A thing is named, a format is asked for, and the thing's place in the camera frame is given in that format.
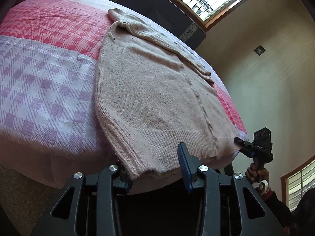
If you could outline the right forearm dark sleeve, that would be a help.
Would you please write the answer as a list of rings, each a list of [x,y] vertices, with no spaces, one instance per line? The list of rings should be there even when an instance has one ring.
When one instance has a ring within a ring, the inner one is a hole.
[[[303,195],[293,211],[290,211],[272,190],[262,195],[262,198],[286,235],[314,235],[314,188]]]

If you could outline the right hand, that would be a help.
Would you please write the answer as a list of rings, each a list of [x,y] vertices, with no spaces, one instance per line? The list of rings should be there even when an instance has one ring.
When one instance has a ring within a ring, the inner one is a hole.
[[[265,168],[257,169],[252,163],[245,171],[246,179],[254,185],[260,195],[266,194],[270,190],[269,172]]]

